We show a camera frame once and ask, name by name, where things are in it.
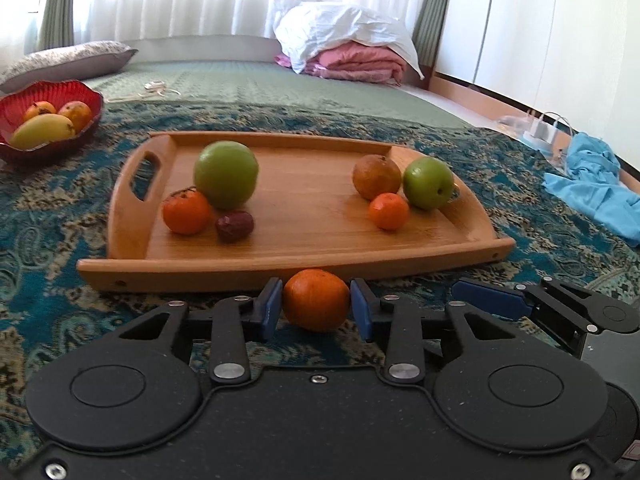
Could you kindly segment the small tangerine with stem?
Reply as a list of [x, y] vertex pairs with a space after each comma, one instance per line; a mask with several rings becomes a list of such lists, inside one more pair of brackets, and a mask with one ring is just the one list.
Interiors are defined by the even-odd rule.
[[180, 235], [202, 232], [212, 218], [207, 198], [196, 188], [173, 192], [163, 200], [160, 212], [165, 226]]

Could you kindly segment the pink folded blanket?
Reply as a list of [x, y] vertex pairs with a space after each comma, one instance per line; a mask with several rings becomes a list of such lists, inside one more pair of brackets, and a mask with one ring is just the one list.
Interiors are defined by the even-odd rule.
[[322, 79], [398, 86], [406, 69], [407, 62], [388, 47], [368, 47], [349, 41], [320, 52], [306, 63], [303, 73]]

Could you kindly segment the red fruit bowl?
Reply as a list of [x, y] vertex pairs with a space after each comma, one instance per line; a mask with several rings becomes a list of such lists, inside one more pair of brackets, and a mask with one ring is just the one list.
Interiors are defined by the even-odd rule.
[[37, 81], [1, 99], [1, 159], [40, 166], [78, 151], [98, 128], [103, 96], [79, 80]]

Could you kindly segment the yellow mango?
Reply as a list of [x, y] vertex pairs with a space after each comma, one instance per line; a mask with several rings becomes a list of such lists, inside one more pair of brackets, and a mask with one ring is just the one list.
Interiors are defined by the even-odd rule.
[[32, 150], [50, 142], [73, 138], [76, 132], [69, 119], [58, 114], [40, 115], [20, 125], [9, 138], [19, 150]]

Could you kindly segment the large dull orange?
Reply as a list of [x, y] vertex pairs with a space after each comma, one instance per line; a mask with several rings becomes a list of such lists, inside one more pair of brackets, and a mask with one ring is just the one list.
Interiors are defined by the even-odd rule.
[[384, 155], [364, 155], [352, 170], [352, 184], [365, 200], [374, 200], [384, 193], [397, 193], [401, 181], [399, 167]]

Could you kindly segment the green drape left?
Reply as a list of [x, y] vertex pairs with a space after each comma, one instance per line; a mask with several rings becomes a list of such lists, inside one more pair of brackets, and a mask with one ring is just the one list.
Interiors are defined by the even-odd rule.
[[38, 48], [49, 50], [74, 43], [74, 0], [43, 0], [38, 32]]

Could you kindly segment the white pillow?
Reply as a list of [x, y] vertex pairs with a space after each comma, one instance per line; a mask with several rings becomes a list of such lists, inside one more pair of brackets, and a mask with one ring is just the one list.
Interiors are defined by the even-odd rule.
[[424, 78], [405, 25], [362, 6], [301, 1], [279, 14], [273, 32], [296, 74], [303, 73], [321, 53], [354, 42], [368, 48], [389, 48]]

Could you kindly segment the orange fruit in bowl right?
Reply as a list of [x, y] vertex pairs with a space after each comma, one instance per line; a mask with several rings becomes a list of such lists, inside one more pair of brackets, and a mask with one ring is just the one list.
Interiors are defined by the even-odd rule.
[[72, 123], [76, 133], [81, 133], [93, 121], [93, 112], [85, 102], [70, 101], [65, 103], [58, 114], [66, 117]]

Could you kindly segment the dark red date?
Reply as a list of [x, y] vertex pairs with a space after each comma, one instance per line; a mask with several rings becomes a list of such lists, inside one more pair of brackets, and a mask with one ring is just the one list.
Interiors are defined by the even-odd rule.
[[231, 244], [244, 240], [254, 231], [254, 218], [246, 210], [229, 211], [215, 222], [218, 240]]

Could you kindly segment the green drape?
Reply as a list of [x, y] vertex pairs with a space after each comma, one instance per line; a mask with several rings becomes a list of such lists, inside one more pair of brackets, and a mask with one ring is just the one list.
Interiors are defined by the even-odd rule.
[[74, 43], [74, 0], [43, 0], [38, 32], [38, 48], [49, 50]]
[[412, 40], [421, 67], [434, 68], [449, 0], [422, 0]]

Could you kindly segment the green apple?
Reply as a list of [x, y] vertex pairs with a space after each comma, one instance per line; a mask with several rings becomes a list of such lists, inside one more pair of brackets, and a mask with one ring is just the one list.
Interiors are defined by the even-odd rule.
[[444, 206], [454, 198], [454, 174], [441, 160], [422, 156], [410, 162], [402, 175], [402, 189], [408, 202], [423, 210]]
[[220, 210], [239, 208], [254, 194], [259, 164], [254, 153], [235, 141], [209, 143], [193, 168], [193, 184]]

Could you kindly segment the light blue cloth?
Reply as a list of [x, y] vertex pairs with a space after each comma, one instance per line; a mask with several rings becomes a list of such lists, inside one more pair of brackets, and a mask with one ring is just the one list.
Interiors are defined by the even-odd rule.
[[568, 144], [565, 174], [544, 175], [544, 189], [639, 246], [639, 194], [620, 180], [620, 162], [604, 141], [580, 132]]

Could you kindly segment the wooden serving tray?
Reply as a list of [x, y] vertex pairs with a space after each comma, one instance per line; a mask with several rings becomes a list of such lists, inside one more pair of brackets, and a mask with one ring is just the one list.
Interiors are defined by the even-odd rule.
[[367, 154], [405, 167], [418, 158], [411, 148], [266, 132], [234, 135], [259, 164], [246, 205], [252, 234], [224, 244], [214, 229], [171, 233], [160, 214], [163, 200], [190, 186], [198, 154], [225, 138], [222, 131], [154, 132], [129, 156], [108, 210], [106, 255], [77, 263], [88, 284], [104, 292], [252, 290], [307, 268], [376, 280], [495, 262], [514, 248], [465, 184], [446, 206], [413, 211], [399, 231], [377, 228], [352, 186], [352, 167]]

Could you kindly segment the medium tangerine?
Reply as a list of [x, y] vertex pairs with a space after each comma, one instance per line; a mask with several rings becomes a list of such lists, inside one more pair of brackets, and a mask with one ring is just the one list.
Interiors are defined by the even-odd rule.
[[336, 330], [346, 321], [349, 307], [349, 288], [325, 270], [299, 271], [286, 282], [282, 292], [286, 319], [304, 330]]

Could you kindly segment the orange fruit in bowl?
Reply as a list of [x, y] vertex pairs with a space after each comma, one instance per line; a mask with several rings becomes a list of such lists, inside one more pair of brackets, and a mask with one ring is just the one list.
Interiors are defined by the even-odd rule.
[[32, 118], [40, 115], [56, 114], [56, 107], [48, 101], [33, 102], [32, 105], [24, 111], [22, 122], [28, 122]]
[[81, 133], [93, 121], [93, 112], [85, 102], [70, 101], [65, 103], [58, 114], [66, 117], [72, 123], [76, 133]]

